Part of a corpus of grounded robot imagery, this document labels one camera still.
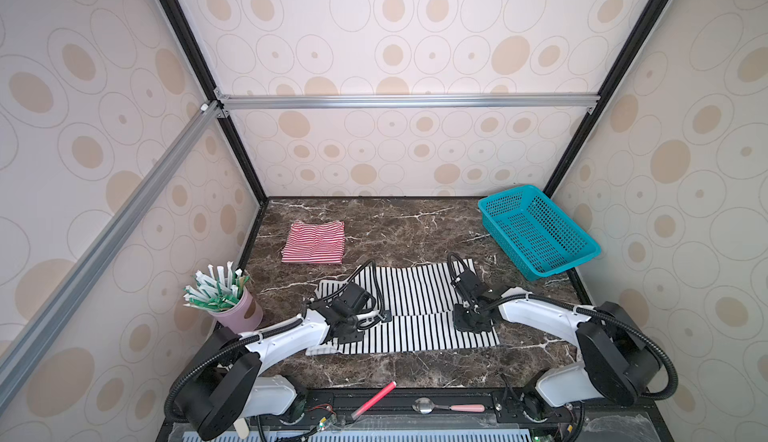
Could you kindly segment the black white striped tank top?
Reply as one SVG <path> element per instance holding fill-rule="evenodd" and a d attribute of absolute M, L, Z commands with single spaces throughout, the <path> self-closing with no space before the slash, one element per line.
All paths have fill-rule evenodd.
<path fill-rule="evenodd" d="M 454 326 L 452 311 L 460 298 L 451 285 L 447 263 L 367 268 L 354 279 L 371 294 L 376 293 L 375 281 L 392 320 L 366 330 L 358 342 L 342 344 L 333 339 L 307 349 L 307 356 L 445 351 L 499 344 L 495 330 L 476 334 Z"/>

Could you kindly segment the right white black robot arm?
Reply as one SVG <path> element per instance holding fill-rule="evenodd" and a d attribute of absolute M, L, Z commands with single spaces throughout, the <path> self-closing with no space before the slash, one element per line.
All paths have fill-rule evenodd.
<path fill-rule="evenodd" d="M 447 256 L 451 285 L 459 296 L 454 326 L 484 333 L 497 322 L 532 327 L 568 342 L 580 358 L 545 369 L 513 393 L 533 420 L 574 402 L 606 399 L 621 407 L 639 399 L 666 400 L 678 389 L 672 359 L 643 333 L 618 304 L 571 304 L 521 287 L 503 293 L 484 283 L 458 254 Z"/>

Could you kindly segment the red white striped tank top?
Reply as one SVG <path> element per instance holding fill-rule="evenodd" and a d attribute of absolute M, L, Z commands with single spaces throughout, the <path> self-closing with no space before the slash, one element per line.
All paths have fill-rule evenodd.
<path fill-rule="evenodd" d="M 333 221 L 307 224 L 295 221 L 282 250 L 282 262 L 288 264 L 337 265 L 345 253 L 345 224 Z"/>

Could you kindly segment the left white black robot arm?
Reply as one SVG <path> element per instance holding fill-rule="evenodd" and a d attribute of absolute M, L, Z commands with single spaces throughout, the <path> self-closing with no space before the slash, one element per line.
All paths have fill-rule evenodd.
<path fill-rule="evenodd" d="M 309 348 L 360 342 L 366 331 L 391 320 L 376 263 L 369 259 L 339 289 L 306 301 L 291 319 L 254 332 L 226 327 L 214 332 L 172 383 L 165 419 L 187 423 L 210 441 L 240 419 L 281 415 L 294 404 L 297 391 L 280 377 L 259 383 L 263 372 Z"/>

